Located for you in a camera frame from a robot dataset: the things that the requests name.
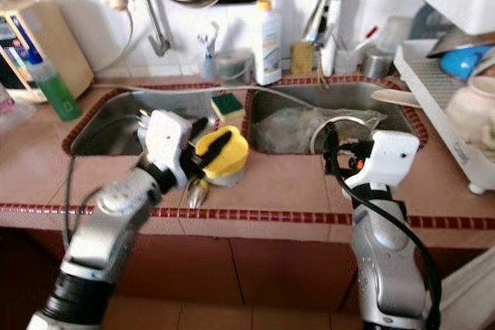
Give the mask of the translucent toothbrush cup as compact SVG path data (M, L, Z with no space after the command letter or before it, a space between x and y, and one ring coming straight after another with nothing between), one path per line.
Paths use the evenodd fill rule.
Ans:
M200 76L204 82L217 82L218 70L216 68L215 59L213 58L212 53L204 53L200 65Z

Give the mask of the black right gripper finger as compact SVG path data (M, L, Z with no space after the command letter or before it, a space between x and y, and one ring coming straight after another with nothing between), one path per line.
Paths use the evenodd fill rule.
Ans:
M324 133L326 135L324 141L325 173L335 178L342 178L342 169L337 159L337 154L340 152L340 136L335 123L329 123L324 128Z

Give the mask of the beige wooden spatula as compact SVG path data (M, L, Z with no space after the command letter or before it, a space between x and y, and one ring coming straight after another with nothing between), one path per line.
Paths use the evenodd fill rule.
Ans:
M403 105L403 107L413 107L421 110L422 106L418 103L417 97L411 92L394 89L379 89L375 90L370 96L379 101L379 103L389 103L395 105Z

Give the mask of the yellow plastic bowl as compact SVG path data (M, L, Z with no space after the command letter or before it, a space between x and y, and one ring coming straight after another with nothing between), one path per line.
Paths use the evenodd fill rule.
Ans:
M250 154L250 143L236 126L226 125L201 136L195 142L196 153L204 155L209 145L227 132L232 134L230 141L218 158L213 160L204 170L205 181L212 185L233 186L244 177L245 164L247 164L248 154Z

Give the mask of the small steel cup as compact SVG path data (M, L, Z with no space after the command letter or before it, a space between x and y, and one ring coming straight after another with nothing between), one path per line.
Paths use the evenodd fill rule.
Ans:
M368 79L381 79L393 70L394 54L378 48L367 49L362 53L361 73Z

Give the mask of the blue bowl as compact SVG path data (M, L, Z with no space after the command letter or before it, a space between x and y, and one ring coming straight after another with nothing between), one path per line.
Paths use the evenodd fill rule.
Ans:
M481 45L446 52L439 59L442 72L459 80L495 77L495 45Z

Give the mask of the green dish soap bottle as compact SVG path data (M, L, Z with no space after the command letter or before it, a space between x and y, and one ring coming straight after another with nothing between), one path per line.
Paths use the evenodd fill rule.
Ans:
M75 121L81 117L81 108L60 73L57 72L57 68L40 55L38 43L34 38L27 44L31 47L27 54L27 72L45 94L46 100L52 105L61 121Z

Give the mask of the clear plastic bag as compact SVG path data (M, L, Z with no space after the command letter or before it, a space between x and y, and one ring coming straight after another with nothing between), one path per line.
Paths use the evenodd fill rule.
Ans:
M317 125L331 117L358 117L368 121L374 130L388 114L372 110L328 110L321 107L287 107L254 123L251 141L254 149L273 155L314 155L309 150Z

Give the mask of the plain yellow sponge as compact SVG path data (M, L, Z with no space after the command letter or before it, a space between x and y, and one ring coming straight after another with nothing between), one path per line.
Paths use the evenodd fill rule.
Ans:
M314 72L315 45L312 43L293 43L290 48L290 72L292 75L304 75Z

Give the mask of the beige ceramic jar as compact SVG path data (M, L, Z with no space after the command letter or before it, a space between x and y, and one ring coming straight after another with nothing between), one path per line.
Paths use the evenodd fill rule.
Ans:
M445 113L461 139L495 162L495 77L469 78Z

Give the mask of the metal strainer with food scraps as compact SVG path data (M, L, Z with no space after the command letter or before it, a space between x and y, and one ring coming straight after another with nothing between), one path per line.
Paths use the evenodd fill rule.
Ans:
M309 140L309 150L311 153L321 155L324 153L324 141L325 133L324 128L329 123L335 123L337 132L340 136L340 148L344 143L351 143L361 140L371 139L372 132L374 132L374 126L364 119L358 117L331 117L322 121L317 125L317 128L312 133Z

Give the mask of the white detergent bottle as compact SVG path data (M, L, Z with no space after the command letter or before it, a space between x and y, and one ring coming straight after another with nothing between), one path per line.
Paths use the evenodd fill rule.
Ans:
M258 86L268 86L282 79L282 17L273 8L272 0L257 1L254 23L255 79Z

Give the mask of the steel spoon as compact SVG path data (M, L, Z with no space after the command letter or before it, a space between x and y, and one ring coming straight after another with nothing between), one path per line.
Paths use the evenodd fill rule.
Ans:
M185 199L188 209L201 209L207 199L209 186L207 179L198 179L188 185Z

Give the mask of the beige water purifier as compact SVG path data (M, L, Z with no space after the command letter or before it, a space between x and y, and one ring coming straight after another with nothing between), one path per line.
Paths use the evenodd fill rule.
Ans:
M78 98L88 89L94 73L54 0L0 2L3 60L11 67L15 82L6 90L22 103L45 103L27 71L27 56L38 53L60 74L65 86Z

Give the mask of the white dish rack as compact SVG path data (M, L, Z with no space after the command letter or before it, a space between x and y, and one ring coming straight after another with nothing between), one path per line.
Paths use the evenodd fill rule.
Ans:
M495 0L425 0L467 36L495 32ZM417 98L442 142L452 153L468 179L468 189L477 195L495 191L495 156L470 145L453 127L445 113L446 105L464 83L441 71L438 58L428 51L438 40L404 41L398 47L394 65L400 78Z

